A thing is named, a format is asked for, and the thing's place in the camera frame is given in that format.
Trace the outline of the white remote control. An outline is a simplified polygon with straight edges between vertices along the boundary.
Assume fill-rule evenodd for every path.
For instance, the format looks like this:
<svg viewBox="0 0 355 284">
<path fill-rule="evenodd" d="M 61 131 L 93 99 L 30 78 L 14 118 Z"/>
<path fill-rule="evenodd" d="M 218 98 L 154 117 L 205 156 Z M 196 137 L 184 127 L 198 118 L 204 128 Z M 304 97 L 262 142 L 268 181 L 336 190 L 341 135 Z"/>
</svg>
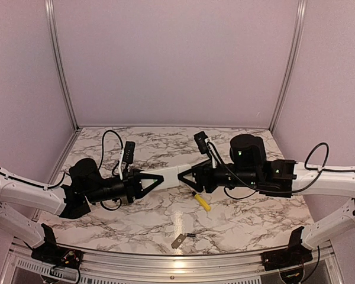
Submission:
<svg viewBox="0 0 355 284">
<path fill-rule="evenodd" d="M 159 191 L 184 185 L 184 183 L 178 179 L 178 174 L 191 169 L 191 167 L 190 164 L 180 164 L 178 166 L 146 170 L 142 171 L 142 173 L 163 176 L 164 181 L 153 189 L 153 191 Z"/>
</svg>

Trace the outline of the yellow handle screwdriver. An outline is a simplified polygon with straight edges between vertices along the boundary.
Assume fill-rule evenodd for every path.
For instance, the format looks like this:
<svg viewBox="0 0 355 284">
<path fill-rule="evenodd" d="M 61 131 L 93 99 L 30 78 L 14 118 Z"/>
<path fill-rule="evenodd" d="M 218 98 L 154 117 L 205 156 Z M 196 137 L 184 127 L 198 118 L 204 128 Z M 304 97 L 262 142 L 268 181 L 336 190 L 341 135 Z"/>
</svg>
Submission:
<svg viewBox="0 0 355 284">
<path fill-rule="evenodd" d="M 204 210 L 206 210 L 206 212 L 209 212 L 211 210 L 210 205 L 198 193 L 191 192 L 191 194 L 196 199 L 196 201 L 200 204 L 200 206 L 203 207 Z"/>
</svg>

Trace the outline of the grey battery compartment cover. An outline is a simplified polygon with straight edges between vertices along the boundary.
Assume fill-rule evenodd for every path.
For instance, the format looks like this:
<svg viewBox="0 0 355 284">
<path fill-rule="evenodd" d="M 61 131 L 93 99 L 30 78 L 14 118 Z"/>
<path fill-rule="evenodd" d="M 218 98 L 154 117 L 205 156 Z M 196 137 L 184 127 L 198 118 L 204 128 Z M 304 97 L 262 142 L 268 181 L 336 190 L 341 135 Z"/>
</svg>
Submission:
<svg viewBox="0 0 355 284">
<path fill-rule="evenodd" d="M 180 245 L 183 243 L 183 241 L 186 239 L 185 234 L 179 234 L 176 239 L 172 242 L 171 247 L 173 249 L 177 249 L 180 247 Z"/>
</svg>

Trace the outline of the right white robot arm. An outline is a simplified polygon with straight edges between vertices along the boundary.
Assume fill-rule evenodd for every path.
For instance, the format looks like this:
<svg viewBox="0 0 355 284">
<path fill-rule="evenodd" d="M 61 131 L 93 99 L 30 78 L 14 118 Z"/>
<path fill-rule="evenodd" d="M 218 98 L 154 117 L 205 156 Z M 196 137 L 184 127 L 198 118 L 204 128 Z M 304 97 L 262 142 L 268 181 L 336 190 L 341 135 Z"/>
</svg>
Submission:
<svg viewBox="0 0 355 284">
<path fill-rule="evenodd" d="M 304 250 L 313 250 L 321 243 L 355 228 L 355 166 L 327 167 L 310 165 L 307 161 L 267 160 L 261 137 L 240 134 L 230 141 L 231 163 L 225 163 L 214 143 L 204 132 L 195 134 L 202 154 L 209 159 L 178 174 L 178 179 L 197 192 L 211 193 L 222 186 L 226 189 L 246 187 L 261 195 L 290 198 L 292 196 L 342 196 L 348 201 L 340 209 L 320 221 L 291 232 L 281 259 L 295 264 Z"/>
</svg>

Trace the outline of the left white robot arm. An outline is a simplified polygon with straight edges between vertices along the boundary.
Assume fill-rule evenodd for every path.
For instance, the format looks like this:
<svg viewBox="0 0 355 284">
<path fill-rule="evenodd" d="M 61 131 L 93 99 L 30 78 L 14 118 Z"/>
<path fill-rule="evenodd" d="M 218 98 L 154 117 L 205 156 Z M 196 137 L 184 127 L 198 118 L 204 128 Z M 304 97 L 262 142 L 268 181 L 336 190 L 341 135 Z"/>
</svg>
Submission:
<svg viewBox="0 0 355 284">
<path fill-rule="evenodd" d="M 30 206 L 61 218 L 78 219 L 89 213 L 89 205 L 108 200 L 132 203 L 164 181 L 162 175 L 129 170 L 104 179 L 91 158 L 69 169 L 70 185 L 54 186 L 25 180 L 0 168 L 0 201 Z"/>
</svg>

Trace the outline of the front aluminium table rail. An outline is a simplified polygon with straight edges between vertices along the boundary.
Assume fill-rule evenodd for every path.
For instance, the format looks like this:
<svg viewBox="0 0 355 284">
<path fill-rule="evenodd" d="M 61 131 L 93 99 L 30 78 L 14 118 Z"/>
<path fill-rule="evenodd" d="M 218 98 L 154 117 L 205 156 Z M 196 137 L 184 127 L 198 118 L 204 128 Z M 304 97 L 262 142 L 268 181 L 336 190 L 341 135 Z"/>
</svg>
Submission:
<svg viewBox="0 0 355 284">
<path fill-rule="evenodd" d="M 263 251 L 169 256 L 81 249 L 79 270 L 57 267 L 31 258 L 14 239 L 0 283 L 282 283 L 282 276 L 299 269 L 307 283 L 343 283 L 330 242 L 313 252 L 305 264 L 266 270 Z"/>
</svg>

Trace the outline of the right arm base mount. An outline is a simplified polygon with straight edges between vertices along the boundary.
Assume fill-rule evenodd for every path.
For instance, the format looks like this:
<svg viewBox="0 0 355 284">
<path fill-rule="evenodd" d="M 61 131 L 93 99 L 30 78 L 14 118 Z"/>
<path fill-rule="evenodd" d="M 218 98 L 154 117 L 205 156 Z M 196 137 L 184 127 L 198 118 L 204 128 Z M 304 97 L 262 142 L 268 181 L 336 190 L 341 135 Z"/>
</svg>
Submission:
<svg viewBox="0 0 355 284">
<path fill-rule="evenodd" d="M 310 262 L 313 260 L 312 250 L 302 245 L 301 226 L 291 232 L 288 246 L 283 249 L 265 251 L 261 254 L 265 271 L 283 269 Z"/>
</svg>

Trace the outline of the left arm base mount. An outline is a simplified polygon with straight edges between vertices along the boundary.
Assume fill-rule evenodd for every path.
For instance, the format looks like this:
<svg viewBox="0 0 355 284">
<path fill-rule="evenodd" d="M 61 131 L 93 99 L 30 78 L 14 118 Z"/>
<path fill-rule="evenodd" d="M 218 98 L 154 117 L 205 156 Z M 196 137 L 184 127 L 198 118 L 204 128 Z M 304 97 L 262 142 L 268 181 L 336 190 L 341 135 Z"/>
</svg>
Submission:
<svg viewBox="0 0 355 284">
<path fill-rule="evenodd" d="M 53 230 L 45 224 L 41 224 L 44 230 L 44 243 L 32 248 L 33 259 L 52 264 L 56 267 L 68 267 L 71 269 L 80 268 L 83 252 L 73 248 L 59 246 Z"/>
</svg>

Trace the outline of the left aluminium frame post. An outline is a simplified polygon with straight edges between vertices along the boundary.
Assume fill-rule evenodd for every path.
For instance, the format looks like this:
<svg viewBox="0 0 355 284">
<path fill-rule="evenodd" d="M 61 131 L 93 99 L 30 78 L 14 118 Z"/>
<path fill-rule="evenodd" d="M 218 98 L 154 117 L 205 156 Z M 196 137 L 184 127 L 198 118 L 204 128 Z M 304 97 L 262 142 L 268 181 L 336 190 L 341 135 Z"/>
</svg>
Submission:
<svg viewBox="0 0 355 284">
<path fill-rule="evenodd" d="M 72 126 L 72 129 L 74 131 L 77 131 L 79 130 L 79 125 L 76 119 L 75 110 L 73 108 L 69 86 L 64 71 L 63 59 L 62 59 L 58 32 L 57 32 L 57 22 L 56 22 L 56 16 L 54 11 L 54 1 L 45 0 L 44 3 L 45 3 L 46 18 L 47 18 L 47 24 L 49 29 L 50 41 L 51 41 L 51 49 L 53 52 L 53 58 L 56 65 L 56 72 L 60 84 L 60 89 L 62 92 L 62 97 L 64 100 L 67 116 L 69 117 L 69 121 Z"/>
</svg>

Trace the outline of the aluminium frame post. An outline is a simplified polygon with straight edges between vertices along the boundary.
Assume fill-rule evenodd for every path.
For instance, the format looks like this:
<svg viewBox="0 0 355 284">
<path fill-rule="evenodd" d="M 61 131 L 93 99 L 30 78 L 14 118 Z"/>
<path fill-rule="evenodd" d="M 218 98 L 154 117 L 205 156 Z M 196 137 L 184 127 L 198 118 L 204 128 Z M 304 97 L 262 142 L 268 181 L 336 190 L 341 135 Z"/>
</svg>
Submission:
<svg viewBox="0 0 355 284">
<path fill-rule="evenodd" d="M 54 11 L 54 1 L 45 0 L 44 3 L 45 3 L 46 18 L 47 18 L 47 24 L 49 29 L 50 41 L 51 41 L 51 49 L 53 52 L 53 58 L 56 65 L 56 72 L 60 84 L 60 89 L 62 92 L 62 97 L 64 100 L 67 116 L 69 117 L 69 121 L 72 126 L 72 129 L 74 131 L 77 131 L 79 130 L 79 125 L 76 119 L 75 110 L 73 108 L 69 86 L 64 71 L 63 59 L 62 59 L 58 32 L 57 32 L 57 22 L 56 22 L 56 16 Z"/>
<path fill-rule="evenodd" d="M 269 131 L 273 134 L 279 122 L 279 118 L 283 111 L 283 106 L 288 95 L 289 86 L 291 84 L 291 79 L 293 71 L 295 68 L 296 61 L 298 59 L 299 49 L 301 46 L 302 35 L 304 33 L 304 22 L 306 16 L 306 6 L 307 0 L 299 0 L 295 23 L 293 26 L 293 36 L 291 41 L 291 47 L 288 54 L 288 61 L 286 63 L 285 72 L 283 75 L 282 83 L 279 89 L 279 94 L 273 111 L 272 119 L 269 124 Z"/>
</svg>

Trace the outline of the right aluminium frame post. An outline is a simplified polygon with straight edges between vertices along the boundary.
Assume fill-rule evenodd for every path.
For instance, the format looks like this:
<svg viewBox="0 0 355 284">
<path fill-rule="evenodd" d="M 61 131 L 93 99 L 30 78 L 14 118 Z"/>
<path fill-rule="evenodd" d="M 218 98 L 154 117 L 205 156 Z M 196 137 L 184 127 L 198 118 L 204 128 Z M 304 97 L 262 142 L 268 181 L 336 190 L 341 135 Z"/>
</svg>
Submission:
<svg viewBox="0 0 355 284">
<path fill-rule="evenodd" d="M 291 79 L 293 71 L 295 68 L 296 61 L 298 59 L 299 49 L 301 46 L 302 35 L 304 33 L 304 22 L 306 16 L 306 6 L 307 0 L 299 0 L 295 23 L 293 26 L 293 36 L 291 41 L 291 47 L 288 54 L 288 61 L 286 63 L 285 72 L 283 75 L 282 83 L 279 89 L 279 94 L 273 111 L 272 119 L 269 124 L 269 131 L 273 134 L 279 122 L 279 118 L 283 111 L 283 106 L 288 95 L 289 86 L 291 84 Z"/>
</svg>

